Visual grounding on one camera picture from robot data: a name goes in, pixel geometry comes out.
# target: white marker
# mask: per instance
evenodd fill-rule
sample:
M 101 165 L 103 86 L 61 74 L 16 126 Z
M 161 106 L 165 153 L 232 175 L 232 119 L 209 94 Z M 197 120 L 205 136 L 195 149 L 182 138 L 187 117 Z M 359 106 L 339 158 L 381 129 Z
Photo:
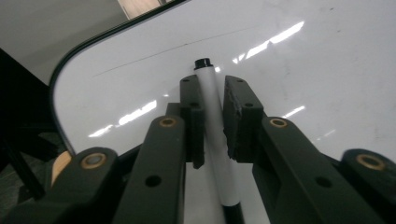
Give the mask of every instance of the white marker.
M 209 155 L 212 159 L 220 202 L 227 222 L 243 223 L 239 195 L 233 179 L 231 159 L 227 154 L 227 139 L 224 135 L 222 109 L 220 104 L 216 71 L 209 59 L 195 61 L 195 75 L 201 86 L 205 104 L 205 130 Z

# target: black marker cap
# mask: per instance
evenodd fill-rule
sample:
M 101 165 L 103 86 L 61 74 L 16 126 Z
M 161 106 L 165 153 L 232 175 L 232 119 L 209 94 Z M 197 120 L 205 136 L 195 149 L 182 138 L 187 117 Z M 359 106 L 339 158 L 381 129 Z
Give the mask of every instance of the black marker cap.
M 213 64 L 210 63 L 210 59 L 204 58 L 195 61 L 195 68 L 194 70 L 203 68 L 203 67 L 213 67 Z

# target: gray wall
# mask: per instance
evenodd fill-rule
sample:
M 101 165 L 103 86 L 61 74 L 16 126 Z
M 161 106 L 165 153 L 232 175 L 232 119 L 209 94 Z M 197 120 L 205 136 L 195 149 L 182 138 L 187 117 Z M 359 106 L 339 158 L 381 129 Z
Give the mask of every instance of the gray wall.
M 48 84 L 66 52 L 125 21 L 117 0 L 1 0 L 0 48 Z

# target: black plastic part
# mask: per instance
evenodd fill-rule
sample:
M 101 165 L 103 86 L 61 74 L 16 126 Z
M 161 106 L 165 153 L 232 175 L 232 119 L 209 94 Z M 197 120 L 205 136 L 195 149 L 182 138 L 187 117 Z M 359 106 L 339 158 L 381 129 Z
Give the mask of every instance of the black plastic part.
M 262 103 L 246 81 L 227 76 L 224 85 L 223 119 L 228 155 L 238 162 L 254 162 L 255 133 L 265 116 Z
M 166 107 L 166 115 L 174 115 L 180 117 L 180 103 L 169 103 Z
M 123 175 L 128 175 L 131 173 L 134 162 L 136 161 L 137 155 L 139 155 L 139 151 L 142 145 L 132 148 L 131 150 L 125 152 L 124 154 L 119 156 L 120 168 Z
M 176 116 L 151 122 L 113 223 L 183 222 L 185 126 Z
M 105 163 L 82 168 L 82 160 L 92 153 L 105 154 Z M 71 160 L 43 199 L 17 206 L 5 223 L 110 223 L 120 192 L 117 154 L 107 148 L 90 148 Z
M 198 169 L 205 163 L 205 107 L 196 75 L 180 80 L 180 116 L 186 122 L 187 161 Z
M 350 149 L 340 172 L 388 223 L 396 223 L 396 164 L 364 149 Z
M 261 140 L 253 175 L 271 223 L 384 223 L 292 122 L 264 118 Z
M 195 68 L 194 70 L 204 68 L 204 67 L 213 67 L 213 64 L 210 63 L 210 59 L 204 58 L 195 61 Z
M 243 224 L 245 223 L 242 213 L 241 203 L 234 206 L 222 206 L 225 222 L 227 224 Z

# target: brass screw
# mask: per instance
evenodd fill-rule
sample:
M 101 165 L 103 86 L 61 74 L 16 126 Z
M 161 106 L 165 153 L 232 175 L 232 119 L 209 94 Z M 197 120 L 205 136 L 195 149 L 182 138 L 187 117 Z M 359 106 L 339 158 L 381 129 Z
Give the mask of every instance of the brass screw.
M 160 125 L 163 126 L 164 128 L 170 128 L 175 126 L 176 120 L 172 118 L 164 118 L 160 121 Z
M 105 162 L 106 155 L 96 152 L 86 156 L 81 162 L 81 167 L 84 169 L 94 169 L 105 164 Z
M 368 154 L 360 154 L 359 156 L 356 157 L 356 160 L 361 165 L 372 170 L 382 171 L 385 169 L 386 166 L 385 163 L 382 160 L 380 160 L 378 157 Z
M 272 124 L 272 126 L 277 128 L 284 128 L 288 126 L 288 123 L 283 119 L 271 119 L 270 123 Z

